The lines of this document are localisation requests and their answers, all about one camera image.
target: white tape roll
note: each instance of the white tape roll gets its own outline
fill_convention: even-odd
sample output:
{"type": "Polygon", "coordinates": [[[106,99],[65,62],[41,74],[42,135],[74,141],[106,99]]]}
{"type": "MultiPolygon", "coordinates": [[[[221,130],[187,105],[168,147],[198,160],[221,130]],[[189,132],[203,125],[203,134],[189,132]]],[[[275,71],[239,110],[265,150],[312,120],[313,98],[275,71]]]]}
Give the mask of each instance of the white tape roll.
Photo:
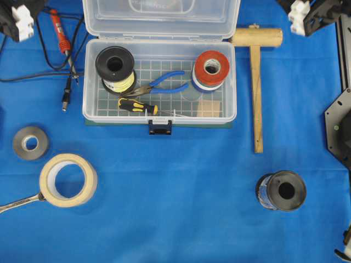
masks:
{"type": "Polygon", "coordinates": [[[40,174],[40,192],[45,199],[57,207],[75,207],[91,199],[98,184],[96,171],[82,157],[72,154],[57,155],[52,158],[42,169],[40,174]],[[70,164],[78,165],[84,173],[84,185],[81,191],[72,198],[62,196],[56,189],[56,176],[60,170],[70,164]]]}
{"type": "Polygon", "coordinates": [[[212,88],[206,87],[206,86],[202,85],[202,84],[197,80],[197,78],[196,78],[195,70],[193,70],[193,81],[195,82],[195,84],[196,84],[200,89],[206,90],[206,91],[208,91],[208,92],[212,92],[212,91],[214,91],[214,90],[216,90],[216,89],[219,89],[220,86],[223,85],[223,83],[222,83],[222,84],[220,84],[220,85],[218,85],[218,86],[215,86],[215,87],[212,87],[212,88]]]}

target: yellow wire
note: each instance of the yellow wire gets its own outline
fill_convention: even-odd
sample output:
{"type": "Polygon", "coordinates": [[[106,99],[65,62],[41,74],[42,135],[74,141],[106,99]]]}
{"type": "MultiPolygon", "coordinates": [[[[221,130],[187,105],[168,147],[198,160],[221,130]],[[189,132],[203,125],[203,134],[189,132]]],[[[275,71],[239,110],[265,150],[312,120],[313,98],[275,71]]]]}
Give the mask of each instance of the yellow wire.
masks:
{"type": "Polygon", "coordinates": [[[108,82],[108,81],[104,80],[104,82],[114,92],[121,93],[121,92],[125,92],[127,89],[129,89],[133,85],[134,80],[135,80],[135,76],[134,76],[134,72],[132,72],[132,74],[123,81],[108,82]]]}

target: toolbox lid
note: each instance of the toolbox lid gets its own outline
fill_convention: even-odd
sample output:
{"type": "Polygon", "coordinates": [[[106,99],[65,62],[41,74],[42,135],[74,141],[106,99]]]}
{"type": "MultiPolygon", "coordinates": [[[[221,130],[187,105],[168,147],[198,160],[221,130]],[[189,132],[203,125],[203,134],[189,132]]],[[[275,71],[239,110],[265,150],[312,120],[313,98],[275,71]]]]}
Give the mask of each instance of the toolbox lid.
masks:
{"type": "Polygon", "coordinates": [[[99,37],[231,37],[240,0],[83,0],[86,27],[99,37]]]}

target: spool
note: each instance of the spool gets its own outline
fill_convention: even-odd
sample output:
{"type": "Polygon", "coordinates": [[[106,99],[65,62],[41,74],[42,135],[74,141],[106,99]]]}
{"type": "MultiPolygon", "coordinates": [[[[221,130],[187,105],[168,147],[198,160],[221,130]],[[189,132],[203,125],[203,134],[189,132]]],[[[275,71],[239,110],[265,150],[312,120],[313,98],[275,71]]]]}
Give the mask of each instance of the spool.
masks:
{"type": "Polygon", "coordinates": [[[200,92],[211,93],[219,89],[229,74],[230,64],[221,52],[202,53],[193,68],[193,86],[200,92]]]}
{"type": "Polygon", "coordinates": [[[134,90],[137,75],[134,57],[125,48],[108,47],[97,56],[95,68],[103,87],[111,94],[123,96],[134,90]]]}
{"type": "Polygon", "coordinates": [[[13,149],[23,160],[34,161],[42,157],[49,148],[49,139],[46,133],[38,127],[25,127],[19,130],[13,139],[13,149]],[[28,148],[27,142],[36,140],[34,148],[28,148]]]}
{"type": "Polygon", "coordinates": [[[39,179],[40,193],[56,207],[75,207],[89,201],[97,188],[98,177],[90,163],[78,155],[62,154],[52,158],[42,169],[39,179]],[[84,173],[84,185],[81,191],[72,198],[62,196],[56,189],[55,180],[63,167],[78,165],[84,173]]]}
{"type": "Polygon", "coordinates": [[[292,171],[265,175],[256,185],[258,201],[269,210],[294,211],[302,206],[306,194],[304,181],[292,171]]]}

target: toolbox latch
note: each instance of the toolbox latch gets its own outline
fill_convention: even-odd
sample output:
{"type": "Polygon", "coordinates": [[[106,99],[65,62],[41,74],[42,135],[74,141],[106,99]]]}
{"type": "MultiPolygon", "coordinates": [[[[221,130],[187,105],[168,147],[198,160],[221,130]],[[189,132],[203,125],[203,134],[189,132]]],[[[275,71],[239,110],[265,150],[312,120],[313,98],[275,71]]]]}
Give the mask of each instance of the toolbox latch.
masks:
{"type": "Polygon", "coordinates": [[[150,135],[171,135],[172,121],[168,121],[168,124],[153,124],[152,119],[149,120],[149,134],[150,135]]]}

